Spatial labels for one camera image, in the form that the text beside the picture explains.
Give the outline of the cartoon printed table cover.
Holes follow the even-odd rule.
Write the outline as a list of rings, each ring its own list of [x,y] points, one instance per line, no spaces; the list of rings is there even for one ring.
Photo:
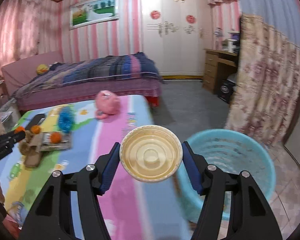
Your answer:
[[[152,124],[147,100],[140,95],[123,96],[118,115],[95,118],[95,103],[73,103],[75,125],[69,150],[44,156],[37,168],[26,168],[24,156],[15,147],[0,161],[0,183],[5,208],[22,223],[51,173],[78,172],[103,154],[131,130]],[[149,184],[117,168],[110,189],[98,198],[112,239],[190,239],[188,222],[183,218],[172,179]]]

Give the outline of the printed foil snack wrapper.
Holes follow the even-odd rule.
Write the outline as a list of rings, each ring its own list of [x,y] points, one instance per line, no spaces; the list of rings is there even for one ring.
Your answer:
[[[62,133],[62,141],[58,144],[52,144],[50,142],[50,134],[52,132],[45,132],[43,138],[43,144],[41,147],[41,151],[43,152],[50,152],[50,151],[62,151],[62,150],[69,150],[72,148],[72,133]]]

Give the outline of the blue plastic bag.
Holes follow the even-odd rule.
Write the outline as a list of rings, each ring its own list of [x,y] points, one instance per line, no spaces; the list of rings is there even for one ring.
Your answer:
[[[63,107],[59,112],[58,128],[63,133],[70,133],[74,125],[74,113],[69,106]]]

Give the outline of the black box under desk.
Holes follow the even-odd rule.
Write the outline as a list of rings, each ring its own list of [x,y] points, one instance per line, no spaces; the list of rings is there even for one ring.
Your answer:
[[[218,90],[217,96],[226,103],[230,103],[230,99],[234,93],[235,83],[229,80],[223,80]]]

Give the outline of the framed wedding picture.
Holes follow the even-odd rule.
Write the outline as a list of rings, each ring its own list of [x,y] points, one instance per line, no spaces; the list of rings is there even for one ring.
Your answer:
[[[70,30],[119,19],[119,0],[87,0],[70,7]]]

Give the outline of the pink pig mug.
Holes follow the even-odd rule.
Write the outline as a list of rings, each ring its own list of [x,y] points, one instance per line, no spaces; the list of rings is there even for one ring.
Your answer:
[[[111,91],[101,90],[95,98],[95,117],[99,120],[106,119],[110,115],[120,113],[121,101],[119,97]]]

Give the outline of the black smartphone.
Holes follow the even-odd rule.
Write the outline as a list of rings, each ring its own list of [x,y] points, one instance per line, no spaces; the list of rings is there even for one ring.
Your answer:
[[[26,131],[30,131],[32,126],[40,126],[41,123],[45,120],[46,115],[44,113],[40,113],[35,115],[30,122],[25,127]]]

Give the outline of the small orange peel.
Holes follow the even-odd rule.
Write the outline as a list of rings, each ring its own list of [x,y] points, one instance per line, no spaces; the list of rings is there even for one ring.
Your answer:
[[[40,134],[41,133],[41,127],[39,125],[33,125],[31,128],[30,128],[30,131],[33,133],[33,134]]]

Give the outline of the brown cardboard tube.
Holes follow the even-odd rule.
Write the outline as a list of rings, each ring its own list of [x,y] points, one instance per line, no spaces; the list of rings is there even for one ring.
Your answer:
[[[44,133],[35,134],[31,141],[29,142],[29,146],[31,150],[39,153],[43,144]]]

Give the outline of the wooden desk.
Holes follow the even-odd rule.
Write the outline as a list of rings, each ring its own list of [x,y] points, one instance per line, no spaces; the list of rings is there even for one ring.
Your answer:
[[[236,53],[205,49],[203,88],[212,94],[217,94],[222,81],[237,72],[237,64],[238,54]]]

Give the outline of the brown phone case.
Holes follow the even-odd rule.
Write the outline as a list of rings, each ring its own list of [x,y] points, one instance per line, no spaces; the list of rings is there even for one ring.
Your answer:
[[[25,157],[25,160],[24,160],[25,167],[26,168],[38,167],[41,162],[42,157],[43,157],[42,152],[32,151],[30,154],[28,154]]]

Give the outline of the bed with plaid blanket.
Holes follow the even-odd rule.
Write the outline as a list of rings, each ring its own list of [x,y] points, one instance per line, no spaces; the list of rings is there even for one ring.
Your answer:
[[[8,95],[17,101],[19,110],[92,100],[101,90],[118,96],[141,95],[151,106],[159,105],[162,79],[143,52],[76,63],[60,60],[60,53],[53,51],[3,66]],[[40,64],[49,66],[49,71],[37,75]]]

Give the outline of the white wardrobe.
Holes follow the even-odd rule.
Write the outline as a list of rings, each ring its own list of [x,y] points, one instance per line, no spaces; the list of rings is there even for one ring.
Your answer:
[[[143,52],[162,76],[202,76],[210,41],[206,0],[141,0]]]

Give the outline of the yellow duck plush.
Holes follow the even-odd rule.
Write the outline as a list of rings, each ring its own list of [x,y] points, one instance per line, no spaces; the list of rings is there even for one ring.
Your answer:
[[[50,67],[47,66],[46,64],[40,64],[36,69],[36,73],[37,73],[37,75],[42,75],[42,74],[48,72],[49,69],[50,69]]]

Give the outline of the cream plastic jar lid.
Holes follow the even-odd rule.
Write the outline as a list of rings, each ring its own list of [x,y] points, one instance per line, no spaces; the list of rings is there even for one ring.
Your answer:
[[[158,183],[170,178],[183,160],[178,137],[162,126],[144,125],[131,130],[119,151],[123,168],[143,183]]]

